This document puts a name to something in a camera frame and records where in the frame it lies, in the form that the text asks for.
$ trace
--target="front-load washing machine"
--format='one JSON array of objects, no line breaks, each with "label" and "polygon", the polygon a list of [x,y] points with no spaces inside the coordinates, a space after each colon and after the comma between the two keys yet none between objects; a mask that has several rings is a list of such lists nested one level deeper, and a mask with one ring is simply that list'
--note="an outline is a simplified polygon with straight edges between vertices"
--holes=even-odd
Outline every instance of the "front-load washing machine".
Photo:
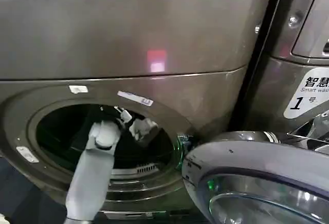
[{"label": "front-load washing machine", "polygon": [[2,154],[64,202],[86,131],[125,112],[152,134],[122,136],[103,212],[191,209],[182,160],[226,129],[267,2],[0,0]]}]

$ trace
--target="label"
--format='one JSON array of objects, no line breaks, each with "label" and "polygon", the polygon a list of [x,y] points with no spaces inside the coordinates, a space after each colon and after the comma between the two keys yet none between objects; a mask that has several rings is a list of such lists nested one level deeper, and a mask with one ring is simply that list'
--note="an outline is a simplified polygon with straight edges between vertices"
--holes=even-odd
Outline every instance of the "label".
[{"label": "label", "polygon": [[138,102],[138,103],[143,104],[148,107],[150,107],[153,104],[153,101],[151,99],[147,99],[145,97],[140,97],[140,96],[128,93],[128,92],[118,91],[118,96],[127,98],[134,102]]},{"label": "label", "polygon": [[32,152],[25,146],[17,146],[16,150],[31,163],[38,163],[39,160],[32,154]]},{"label": "label", "polygon": [[294,119],[328,100],[329,68],[314,68],[305,74],[283,116]]},{"label": "label", "polygon": [[84,85],[69,85],[68,87],[73,94],[88,93],[88,88]]}]

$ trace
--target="circular door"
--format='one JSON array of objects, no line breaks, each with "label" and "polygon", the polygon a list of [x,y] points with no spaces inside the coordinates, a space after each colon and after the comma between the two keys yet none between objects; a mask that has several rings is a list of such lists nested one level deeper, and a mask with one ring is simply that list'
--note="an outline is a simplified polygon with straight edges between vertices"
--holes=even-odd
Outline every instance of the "circular door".
[{"label": "circular door", "polygon": [[328,155],[301,148],[305,138],[225,136],[195,148],[182,166],[190,197],[212,223],[329,223]]}]

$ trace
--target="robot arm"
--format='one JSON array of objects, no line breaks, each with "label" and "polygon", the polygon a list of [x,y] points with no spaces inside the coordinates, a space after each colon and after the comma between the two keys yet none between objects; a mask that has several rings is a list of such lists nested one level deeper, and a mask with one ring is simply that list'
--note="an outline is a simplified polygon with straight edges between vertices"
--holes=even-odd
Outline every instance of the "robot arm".
[{"label": "robot arm", "polygon": [[121,132],[114,122],[95,123],[66,196],[64,224],[87,224],[95,218],[106,199],[114,165],[115,147]]}]

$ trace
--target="floor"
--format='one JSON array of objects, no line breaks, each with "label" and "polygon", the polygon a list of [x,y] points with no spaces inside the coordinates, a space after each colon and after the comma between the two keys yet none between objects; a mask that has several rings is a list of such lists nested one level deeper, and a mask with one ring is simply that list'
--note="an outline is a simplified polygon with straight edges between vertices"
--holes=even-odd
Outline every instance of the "floor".
[{"label": "floor", "polygon": [[[0,213],[11,224],[62,224],[66,216],[64,206],[43,194],[27,178],[16,171],[4,158],[0,158]],[[206,223],[203,218],[187,217],[183,220],[95,220],[95,224],[188,224]]]}]

